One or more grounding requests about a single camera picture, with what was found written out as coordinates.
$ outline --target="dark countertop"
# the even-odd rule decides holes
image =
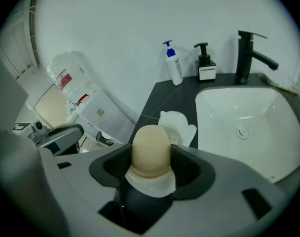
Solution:
[[[172,80],[157,82],[138,119],[129,142],[133,142],[136,132],[142,126],[158,124],[161,111],[183,113],[188,123],[197,127],[196,95],[200,91],[211,87],[230,87],[238,85],[270,87],[263,82],[257,74],[250,74],[250,82],[248,84],[240,84],[237,82],[234,74],[217,74],[215,80],[204,82],[199,82],[197,77],[187,77],[184,78],[183,82],[178,86],[174,86]],[[300,123],[300,97],[284,90],[275,89],[286,98]],[[198,132],[196,132],[190,147],[198,147]]]

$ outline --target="sink drain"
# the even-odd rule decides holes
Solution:
[[[246,138],[249,137],[248,130],[245,127],[241,126],[241,125],[237,127],[236,133],[237,133],[238,137],[242,140],[245,140]]]

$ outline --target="red label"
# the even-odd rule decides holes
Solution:
[[[63,88],[72,80],[72,77],[69,74],[66,74],[59,82],[58,88],[63,90]]]

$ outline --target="black slot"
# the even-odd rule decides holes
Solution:
[[[143,220],[125,207],[120,207],[118,202],[111,201],[99,213],[115,224],[140,235],[152,226],[152,223]]]
[[[66,167],[69,167],[69,166],[72,166],[72,164],[70,162],[62,162],[62,163],[58,163],[58,168],[59,169],[63,169],[63,168],[66,168]]]
[[[242,194],[252,208],[257,219],[262,218],[272,209],[256,189],[244,190]]]

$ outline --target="blue pump head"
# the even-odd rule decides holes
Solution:
[[[170,46],[170,42],[171,40],[168,40],[166,42],[163,42],[162,44],[166,44],[166,46],[168,47],[167,51],[166,51],[166,54],[168,57],[171,57],[171,56],[174,56],[175,55],[175,51],[174,49]]]

